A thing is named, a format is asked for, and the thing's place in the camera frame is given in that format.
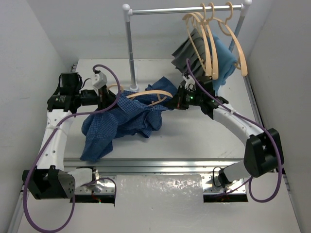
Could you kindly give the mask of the beige hanger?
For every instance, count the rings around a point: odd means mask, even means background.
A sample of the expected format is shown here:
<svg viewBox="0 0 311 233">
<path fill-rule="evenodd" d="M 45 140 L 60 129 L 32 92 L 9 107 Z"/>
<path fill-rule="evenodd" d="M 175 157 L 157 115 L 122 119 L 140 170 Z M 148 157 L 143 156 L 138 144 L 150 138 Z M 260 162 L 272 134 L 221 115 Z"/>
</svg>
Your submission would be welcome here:
<svg viewBox="0 0 311 233">
<path fill-rule="evenodd" d="M 238 40 L 238 35 L 241 31 L 241 28 L 242 28 L 242 25 L 245 19 L 245 14 L 244 14 L 245 7 L 243 4 L 241 5 L 241 13 L 240 13 L 238 23 L 236 25 L 235 30 L 232 31 L 228 25 L 228 22 L 233 17 L 234 7 L 233 7 L 233 4 L 229 1 L 226 3 L 226 5 L 229 7 L 230 15 L 229 17 L 225 19 L 225 21 L 218 20 L 218 26 L 224 35 L 231 37 L 229 50 L 232 52 L 233 49 L 236 48 L 238 52 L 237 62 L 234 64 L 234 66 L 236 69 L 238 69 L 241 72 L 242 77 L 245 77 L 248 74 L 247 62 L 246 62 L 246 58 L 245 58 L 242 46 Z"/>
<path fill-rule="evenodd" d="M 202 13 L 186 13 L 182 20 L 186 25 L 189 43 L 193 47 L 194 54 L 201 65 L 204 75 L 212 78 L 212 58 L 208 41 L 211 32 L 206 17 L 206 6 L 204 3 L 201 3 L 200 7 L 203 9 Z"/>
<path fill-rule="evenodd" d="M 121 97 L 118 100 L 119 107 L 154 107 L 172 99 L 173 95 L 164 90 L 147 90 L 142 92 L 127 91 L 120 86 Z"/>
<path fill-rule="evenodd" d="M 211 77 L 213 80 L 219 78 L 219 68 L 218 68 L 218 58 L 215 42 L 211 29 L 209 27 L 209 22 L 214 16 L 214 5 L 213 3 L 208 4 L 212 9 L 212 17 L 206 17 L 206 6 L 204 3 L 200 4 L 200 7 L 203 9 L 203 16 L 200 19 L 200 27 L 202 32 L 202 37 L 205 45 L 205 73 L 207 76 Z"/>
</svg>

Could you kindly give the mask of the blue plaid shirt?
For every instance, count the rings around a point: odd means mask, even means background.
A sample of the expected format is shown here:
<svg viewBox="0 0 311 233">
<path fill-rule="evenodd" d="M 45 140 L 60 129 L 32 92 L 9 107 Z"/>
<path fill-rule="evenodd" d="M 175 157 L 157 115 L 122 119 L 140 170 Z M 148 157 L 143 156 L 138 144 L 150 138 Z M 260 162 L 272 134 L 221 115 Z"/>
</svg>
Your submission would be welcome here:
<svg viewBox="0 0 311 233">
<path fill-rule="evenodd" d="M 96 162 L 113 150 L 113 139 L 139 134 L 149 138 L 153 131 L 162 126 L 162 112 L 169 110 L 165 104 L 171 97 L 161 95 L 162 102 L 155 105 L 158 97 L 147 94 L 127 98 L 131 91 L 124 91 L 116 106 L 101 114 L 89 115 L 82 124 L 82 134 L 86 137 L 80 157 L 82 161 Z"/>
</svg>

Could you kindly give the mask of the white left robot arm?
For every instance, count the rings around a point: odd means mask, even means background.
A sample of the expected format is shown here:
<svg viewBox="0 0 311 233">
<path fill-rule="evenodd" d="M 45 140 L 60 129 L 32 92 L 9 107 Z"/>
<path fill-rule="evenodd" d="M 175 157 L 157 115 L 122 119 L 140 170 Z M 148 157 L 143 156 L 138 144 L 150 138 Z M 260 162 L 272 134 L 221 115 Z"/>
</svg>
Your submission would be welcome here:
<svg viewBox="0 0 311 233">
<path fill-rule="evenodd" d="M 61 73 L 58 86 L 47 101 L 47 125 L 41 145 L 41 155 L 33 172 L 22 175 L 28 190 L 37 200 L 71 199 L 76 188 L 89 183 L 93 169 L 79 167 L 64 171 L 64 153 L 68 133 L 81 106 L 96 105 L 99 110 L 110 106 L 115 95 L 107 90 L 107 77 L 100 71 L 91 76 L 93 88 L 84 89 L 77 72 Z"/>
</svg>

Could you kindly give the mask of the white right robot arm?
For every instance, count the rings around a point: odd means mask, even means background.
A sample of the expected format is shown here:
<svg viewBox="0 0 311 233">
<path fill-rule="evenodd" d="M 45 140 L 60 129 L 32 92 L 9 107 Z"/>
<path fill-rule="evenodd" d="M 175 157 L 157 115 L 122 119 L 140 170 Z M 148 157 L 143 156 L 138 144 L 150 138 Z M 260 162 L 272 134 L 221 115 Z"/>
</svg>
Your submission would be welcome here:
<svg viewBox="0 0 311 233">
<path fill-rule="evenodd" d="M 187 110 L 190 106 L 200 107 L 203 114 L 225 126 L 245 146 L 241 161 L 219 170 L 215 187 L 226 188 L 233 181 L 249 176 L 257 178 L 282 168 L 284 157 L 278 131 L 262 129 L 237 113 L 226 99 L 215 95 L 211 80 L 202 77 L 196 82 L 189 74 L 183 75 L 183 81 L 167 107 Z"/>
</svg>

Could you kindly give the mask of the grey hanging garment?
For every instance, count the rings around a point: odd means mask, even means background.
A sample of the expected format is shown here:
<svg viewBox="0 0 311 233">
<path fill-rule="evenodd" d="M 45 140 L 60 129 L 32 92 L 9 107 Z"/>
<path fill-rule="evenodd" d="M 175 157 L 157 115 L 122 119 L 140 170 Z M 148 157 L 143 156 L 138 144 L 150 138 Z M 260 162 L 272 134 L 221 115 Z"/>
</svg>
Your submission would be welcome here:
<svg viewBox="0 0 311 233">
<path fill-rule="evenodd" d="M 203 37 L 199 34 L 197 29 L 193 29 L 190 33 L 191 38 L 196 46 L 196 49 L 202 59 L 203 63 L 205 63 L 205 45 Z M 194 74 L 194 76 L 199 79 L 202 76 L 206 76 L 204 71 L 204 67 L 202 67 L 198 55 L 195 52 L 195 49 L 189 38 L 178 47 L 178 49 L 172 54 L 173 60 L 171 63 L 178 69 L 181 73 L 185 73 L 188 71 L 186 59 L 190 60 L 190 67 Z"/>
</svg>

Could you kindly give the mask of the light blue hanging garment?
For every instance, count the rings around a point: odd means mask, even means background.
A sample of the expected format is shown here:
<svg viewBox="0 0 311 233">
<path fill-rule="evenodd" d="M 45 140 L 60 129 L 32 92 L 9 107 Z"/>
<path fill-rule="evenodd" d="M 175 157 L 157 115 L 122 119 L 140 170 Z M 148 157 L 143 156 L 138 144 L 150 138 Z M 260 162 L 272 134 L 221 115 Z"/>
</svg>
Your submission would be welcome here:
<svg viewBox="0 0 311 233">
<path fill-rule="evenodd" d="M 218 79 L 213 80 L 213 90 L 215 94 L 218 93 L 218 90 L 221 86 L 226 84 L 226 80 L 229 76 L 233 74 L 237 63 L 237 58 L 232 54 L 228 47 L 218 38 L 215 33 L 212 33 L 214 44 L 217 52 L 217 61 L 218 61 Z"/>
</svg>

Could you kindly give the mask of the metal clothes rack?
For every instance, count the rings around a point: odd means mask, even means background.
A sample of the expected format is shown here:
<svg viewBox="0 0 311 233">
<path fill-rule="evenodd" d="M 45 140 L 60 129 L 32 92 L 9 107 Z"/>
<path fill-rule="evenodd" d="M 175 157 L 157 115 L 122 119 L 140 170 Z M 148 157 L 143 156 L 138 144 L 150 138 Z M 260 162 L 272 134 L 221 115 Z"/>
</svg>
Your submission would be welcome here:
<svg viewBox="0 0 311 233">
<path fill-rule="evenodd" d="M 249 11 L 249 8 L 252 4 L 251 0 L 244 0 L 241 4 L 233 5 L 234 11 L 241 11 L 241 5 L 245 7 L 245 16 Z M 160 14 L 179 14 L 179 13 L 192 13 L 192 12 L 203 12 L 201 7 L 177 7 L 177 8 L 163 8 L 163 9 L 146 9 L 146 10 L 134 10 L 130 7 L 129 4 L 124 4 L 122 6 L 123 17 L 125 22 L 126 38 L 127 38 L 127 47 L 128 47 L 128 60 L 130 67 L 130 77 L 131 84 L 129 86 L 131 91 L 138 91 L 139 85 L 135 73 L 134 65 L 134 55 L 133 55 L 133 43 L 132 43 L 132 34 L 131 34 L 131 17 L 132 16 L 141 16 L 141 15 L 160 15 Z M 229 11 L 227 5 L 214 6 L 214 12 L 219 11 Z M 210 6 L 206 6 L 206 12 L 212 12 Z"/>
</svg>

